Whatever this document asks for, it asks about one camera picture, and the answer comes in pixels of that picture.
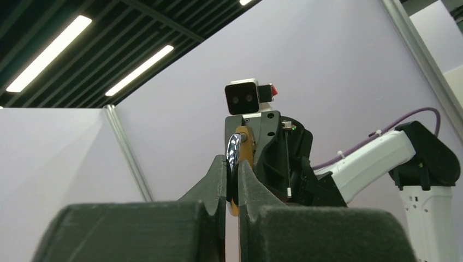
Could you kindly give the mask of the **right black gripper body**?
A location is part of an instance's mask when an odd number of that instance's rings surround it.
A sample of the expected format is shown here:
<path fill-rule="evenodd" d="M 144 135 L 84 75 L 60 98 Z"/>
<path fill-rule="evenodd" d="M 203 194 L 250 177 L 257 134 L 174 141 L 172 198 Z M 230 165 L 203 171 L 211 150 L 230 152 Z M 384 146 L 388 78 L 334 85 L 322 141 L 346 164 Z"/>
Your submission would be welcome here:
<path fill-rule="evenodd" d="M 327 171 L 319 176 L 310 166 L 313 135 L 297 120 L 281 115 L 284 138 L 287 141 L 290 196 L 292 205 L 345 207 L 332 177 Z"/>

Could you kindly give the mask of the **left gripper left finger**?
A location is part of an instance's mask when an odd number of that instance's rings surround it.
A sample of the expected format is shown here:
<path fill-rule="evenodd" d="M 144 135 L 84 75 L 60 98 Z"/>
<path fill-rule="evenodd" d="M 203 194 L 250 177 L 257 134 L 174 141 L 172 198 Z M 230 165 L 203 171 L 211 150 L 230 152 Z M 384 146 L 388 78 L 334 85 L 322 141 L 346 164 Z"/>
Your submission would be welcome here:
<path fill-rule="evenodd" d="M 225 261 L 226 181 L 217 155 L 179 200 L 68 205 L 33 261 Z"/>

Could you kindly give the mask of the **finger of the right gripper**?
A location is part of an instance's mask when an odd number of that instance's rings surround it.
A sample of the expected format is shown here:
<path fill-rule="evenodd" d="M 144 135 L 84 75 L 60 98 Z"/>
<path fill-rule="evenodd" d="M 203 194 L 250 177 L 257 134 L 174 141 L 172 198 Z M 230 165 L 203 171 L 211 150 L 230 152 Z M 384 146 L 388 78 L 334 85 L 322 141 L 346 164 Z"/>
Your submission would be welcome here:
<path fill-rule="evenodd" d="M 256 141 L 253 170 L 257 179 L 278 199 L 289 200 L 290 182 L 287 141 L 279 111 L 266 111 L 258 116 L 245 116 Z"/>
<path fill-rule="evenodd" d="M 224 144 L 227 145 L 230 137 L 235 133 L 237 127 L 243 125 L 242 115 L 231 115 L 225 118 L 224 124 Z"/>

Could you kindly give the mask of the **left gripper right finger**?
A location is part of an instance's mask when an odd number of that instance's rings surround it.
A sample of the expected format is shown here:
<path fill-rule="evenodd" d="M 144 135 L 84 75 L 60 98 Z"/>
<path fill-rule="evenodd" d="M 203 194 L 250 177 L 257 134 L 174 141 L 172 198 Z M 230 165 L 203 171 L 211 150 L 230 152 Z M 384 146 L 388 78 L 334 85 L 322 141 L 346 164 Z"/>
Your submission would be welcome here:
<path fill-rule="evenodd" d="M 389 212 L 287 206 L 245 160 L 238 167 L 238 195 L 242 261 L 416 261 Z"/>

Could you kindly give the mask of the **brass padlock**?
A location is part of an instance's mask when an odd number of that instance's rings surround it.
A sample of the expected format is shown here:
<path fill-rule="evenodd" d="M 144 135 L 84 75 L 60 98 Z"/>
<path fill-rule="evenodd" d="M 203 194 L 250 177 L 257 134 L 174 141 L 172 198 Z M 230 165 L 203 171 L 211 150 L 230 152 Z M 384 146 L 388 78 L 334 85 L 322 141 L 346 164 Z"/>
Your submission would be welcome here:
<path fill-rule="evenodd" d="M 227 169 L 227 205 L 230 214 L 239 215 L 238 207 L 238 169 L 241 160 L 247 160 L 251 166 L 254 162 L 255 138 L 251 127 L 239 126 L 230 136 L 225 157 Z"/>

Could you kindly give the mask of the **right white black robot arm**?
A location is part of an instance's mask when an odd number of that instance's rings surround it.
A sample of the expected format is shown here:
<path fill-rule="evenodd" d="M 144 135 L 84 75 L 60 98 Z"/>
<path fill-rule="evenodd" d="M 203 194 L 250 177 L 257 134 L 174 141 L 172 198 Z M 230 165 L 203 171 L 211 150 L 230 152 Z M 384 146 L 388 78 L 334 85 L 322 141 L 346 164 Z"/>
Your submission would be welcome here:
<path fill-rule="evenodd" d="M 287 205 L 346 206 L 389 174 L 406 210 L 418 260 L 458 261 L 451 199 L 460 163 L 420 122 L 402 117 L 318 166 L 309 160 L 312 133 L 276 110 L 227 117 L 225 141 L 229 186 L 237 184 L 238 159 L 250 145 L 257 179 Z"/>

